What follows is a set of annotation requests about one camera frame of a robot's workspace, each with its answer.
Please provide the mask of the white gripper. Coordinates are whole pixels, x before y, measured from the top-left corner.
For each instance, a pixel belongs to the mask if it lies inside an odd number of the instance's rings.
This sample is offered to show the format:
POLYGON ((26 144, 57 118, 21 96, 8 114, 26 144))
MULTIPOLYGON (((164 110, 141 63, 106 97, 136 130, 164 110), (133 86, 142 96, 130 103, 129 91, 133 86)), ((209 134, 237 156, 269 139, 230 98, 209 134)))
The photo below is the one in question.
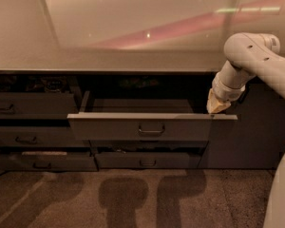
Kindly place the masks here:
POLYGON ((218 73, 209 90, 206 109, 209 114, 217 114, 231 106, 245 90, 245 84, 234 75, 218 73))

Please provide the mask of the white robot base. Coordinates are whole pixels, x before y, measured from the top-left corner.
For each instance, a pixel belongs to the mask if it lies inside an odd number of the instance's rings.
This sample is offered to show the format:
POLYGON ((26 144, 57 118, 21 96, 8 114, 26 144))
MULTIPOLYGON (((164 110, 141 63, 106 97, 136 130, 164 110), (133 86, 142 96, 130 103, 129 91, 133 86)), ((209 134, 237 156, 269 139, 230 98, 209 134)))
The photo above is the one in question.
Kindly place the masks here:
POLYGON ((263 228, 285 228, 285 154, 275 171, 263 228))

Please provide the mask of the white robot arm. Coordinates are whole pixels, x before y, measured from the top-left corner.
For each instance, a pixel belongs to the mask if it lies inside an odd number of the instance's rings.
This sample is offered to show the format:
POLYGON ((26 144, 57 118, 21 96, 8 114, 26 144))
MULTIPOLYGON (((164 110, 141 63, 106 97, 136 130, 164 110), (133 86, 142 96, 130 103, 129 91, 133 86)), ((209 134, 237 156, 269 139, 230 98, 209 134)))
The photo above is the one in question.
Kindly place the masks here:
POLYGON ((216 74, 208 94, 207 111, 220 113, 258 77, 285 99, 285 58, 279 56, 280 42, 273 34, 237 33, 224 44, 226 62, 216 74))

